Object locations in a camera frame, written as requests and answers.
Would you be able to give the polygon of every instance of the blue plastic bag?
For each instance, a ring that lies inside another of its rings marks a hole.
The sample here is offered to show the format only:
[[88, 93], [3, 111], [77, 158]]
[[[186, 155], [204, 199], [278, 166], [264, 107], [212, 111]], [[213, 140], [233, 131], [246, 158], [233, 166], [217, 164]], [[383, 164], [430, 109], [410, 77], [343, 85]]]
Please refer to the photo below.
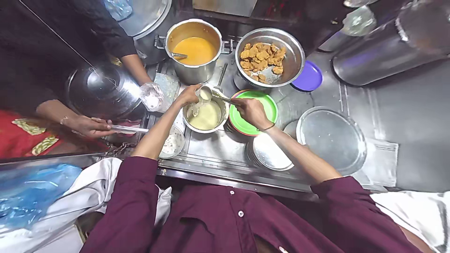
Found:
[[125, 19], [133, 12], [129, 0], [103, 0], [103, 2], [111, 16], [117, 21]]
[[80, 173], [70, 164], [0, 172], [0, 225], [30, 229]]

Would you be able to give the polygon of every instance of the black sleeve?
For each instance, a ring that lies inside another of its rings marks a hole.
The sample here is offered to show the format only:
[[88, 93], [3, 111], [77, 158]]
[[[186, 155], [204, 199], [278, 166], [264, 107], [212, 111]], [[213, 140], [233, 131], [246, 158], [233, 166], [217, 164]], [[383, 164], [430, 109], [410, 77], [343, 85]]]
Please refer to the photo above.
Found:
[[43, 102], [58, 99], [51, 89], [27, 83], [0, 83], [0, 106], [32, 116]]
[[133, 38], [112, 18], [102, 0], [72, 0], [71, 5], [88, 20], [110, 54], [118, 58], [136, 54]]

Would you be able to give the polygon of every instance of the maroon shirt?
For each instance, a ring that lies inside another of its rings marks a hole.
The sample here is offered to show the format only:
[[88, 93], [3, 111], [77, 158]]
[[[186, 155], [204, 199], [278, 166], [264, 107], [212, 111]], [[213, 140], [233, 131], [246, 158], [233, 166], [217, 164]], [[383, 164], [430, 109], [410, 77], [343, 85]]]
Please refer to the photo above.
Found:
[[324, 201], [325, 235], [269, 196], [228, 186], [186, 187], [152, 241], [158, 162], [121, 164], [105, 216], [82, 253], [257, 253], [254, 234], [289, 253], [419, 253], [352, 177], [312, 187]]

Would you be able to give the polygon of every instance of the hand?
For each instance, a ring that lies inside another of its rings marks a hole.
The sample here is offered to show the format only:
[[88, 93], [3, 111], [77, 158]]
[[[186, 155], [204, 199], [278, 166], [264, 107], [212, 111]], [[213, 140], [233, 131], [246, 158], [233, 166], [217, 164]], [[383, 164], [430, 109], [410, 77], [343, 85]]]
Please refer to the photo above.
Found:
[[273, 125], [273, 122], [267, 119], [264, 106], [257, 99], [231, 99], [231, 101], [240, 104], [236, 109], [241, 117], [248, 123], [254, 125], [259, 130], [264, 130]]
[[117, 133], [116, 131], [111, 130], [110, 124], [112, 124], [110, 120], [106, 121], [104, 119], [78, 115], [76, 118], [68, 118], [67, 124], [65, 125], [84, 136], [100, 138]]
[[184, 89], [183, 92], [176, 98], [176, 102], [180, 103], [181, 107], [184, 107], [188, 104], [196, 104], [198, 103], [198, 97], [195, 94], [195, 91], [200, 89], [202, 87], [202, 84], [197, 85], [190, 85]]

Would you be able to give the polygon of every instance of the bracelet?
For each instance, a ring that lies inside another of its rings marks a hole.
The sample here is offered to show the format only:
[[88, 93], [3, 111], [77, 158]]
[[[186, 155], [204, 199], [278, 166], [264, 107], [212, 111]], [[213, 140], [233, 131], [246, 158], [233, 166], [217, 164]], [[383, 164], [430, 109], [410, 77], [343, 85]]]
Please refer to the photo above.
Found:
[[60, 123], [61, 125], [64, 125], [64, 121], [66, 121], [67, 119], [69, 119], [69, 117], [64, 116], [64, 118], [62, 118], [62, 119], [59, 121], [59, 123]]
[[263, 129], [263, 130], [259, 130], [258, 129], [258, 131], [264, 132], [264, 131], [267, 131], [267, 130], [273, 128], [274, 126], [275, 126], [275, 123], [272, 123], [272, 125], [270, 127], [266, 128], [266, 129]]

